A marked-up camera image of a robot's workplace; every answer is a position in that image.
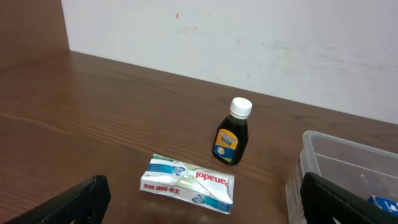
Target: bottle label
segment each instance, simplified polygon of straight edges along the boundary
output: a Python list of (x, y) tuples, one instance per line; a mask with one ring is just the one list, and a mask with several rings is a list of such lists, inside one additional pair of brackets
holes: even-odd
[(220, 129), (214, 145), (214, 152), (226, 161), (231, 162), (237, 145), (238, 139), (231, 131)]

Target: plastic bin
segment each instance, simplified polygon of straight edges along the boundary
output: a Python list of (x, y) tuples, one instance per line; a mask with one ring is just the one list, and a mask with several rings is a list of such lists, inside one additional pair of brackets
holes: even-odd
[(316, 131), (306, 131), (303, 144), (286, 185), (290, 224), (306, 223), (300, 198), (306, 172), (314, 172), (365, 200), (377, 195), (398, 202), (398, 154)]

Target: white bottle cap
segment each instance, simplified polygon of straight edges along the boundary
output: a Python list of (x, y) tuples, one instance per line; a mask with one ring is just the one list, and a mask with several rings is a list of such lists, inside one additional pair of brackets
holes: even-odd
[(230, 115), (238, 119), (246, 119), (249, 117), (252, 104), (249, 100), (241, 97), (236, 97), (232, 100), (229, 108)]

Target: wooden panel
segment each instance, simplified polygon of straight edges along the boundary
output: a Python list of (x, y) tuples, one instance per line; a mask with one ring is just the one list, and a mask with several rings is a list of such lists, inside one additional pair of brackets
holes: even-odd
[(0, 0), (0, 70), (68, 49), (61, 0)]
[[(237, 166), (211, 154), (235, 96), (253, 102)], [(287, 223), (285, 183), (316, 130), (398, 152), (398, 126), (72, 52), (0, 73), (0, 222), (95, 174), (104, 223)], [(139, 191), (153, 153), (233, 174), (223, 215)]]

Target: white box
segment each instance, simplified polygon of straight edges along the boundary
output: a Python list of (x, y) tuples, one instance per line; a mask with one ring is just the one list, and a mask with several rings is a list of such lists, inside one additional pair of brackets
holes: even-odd
[(235, 177), (154, 154), (140, 190), (229, 214)]

